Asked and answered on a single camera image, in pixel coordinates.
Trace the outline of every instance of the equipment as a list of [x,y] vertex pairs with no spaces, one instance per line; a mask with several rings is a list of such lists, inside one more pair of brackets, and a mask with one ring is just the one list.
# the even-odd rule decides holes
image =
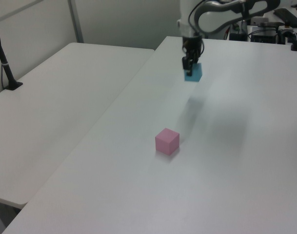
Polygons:
[[297,0],[234,0],[224,4],[218,0],[180,0],[181,19],[178,25],[186,53],[182,59],[186,74],[193,74],[193,64],[198,62],[204,51],[203,36],[241,20],[296,3]]
[[247,22],[233,23],[230,29],[230,40],[247,41]]
[[4,68],[4,71],[5,71],[7,79],[8,79],[8,86],[5,87],[4,89],[15,90],[18,87],[22,86],[22,83],[17,82],[13,77],[12,71],[10,69],[10,65],[8,65],[5,53],[2,49],[1,40],[0,40],[0,60],[1,60],[1,64],[2,64],[2,69]]
[[289,23],[293,28],[297,28],[297,17],[285,8],[276,9],[274,15],[277,15],[284,23]]

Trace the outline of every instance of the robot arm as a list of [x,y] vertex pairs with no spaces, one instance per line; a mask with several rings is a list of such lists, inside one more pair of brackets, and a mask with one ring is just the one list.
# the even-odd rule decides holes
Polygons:
[[192,75],[193,63],[198,62],[203,52],[202,35],[216,33],[232,23],[296,3],[297,0],[234,0],[225,4],[218,0],[180,0],[178,25],[186,53],[182,62],[187,75]]

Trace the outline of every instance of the table surface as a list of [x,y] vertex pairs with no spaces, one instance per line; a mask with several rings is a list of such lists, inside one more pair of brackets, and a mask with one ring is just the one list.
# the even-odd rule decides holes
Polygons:
[[297,234],[297,52],[204,42],[184,82],[167,37],[4,234]]
[[0,93],[0,202],[22,208],[153,50],[71,43]]

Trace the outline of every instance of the electronic device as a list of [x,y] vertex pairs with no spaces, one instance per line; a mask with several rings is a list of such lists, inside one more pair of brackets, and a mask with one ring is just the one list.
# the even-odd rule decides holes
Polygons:
[[275,28],[254,27],[251,33],[251,42],[276,44],[277,33]]
[[247,22],[233,23],[230,28],[229,40],[247,41]]

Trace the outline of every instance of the floor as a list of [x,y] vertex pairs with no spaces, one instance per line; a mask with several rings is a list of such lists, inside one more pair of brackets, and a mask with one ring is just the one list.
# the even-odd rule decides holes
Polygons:
[[18,215],[20,209],[0,203],[0,234]]

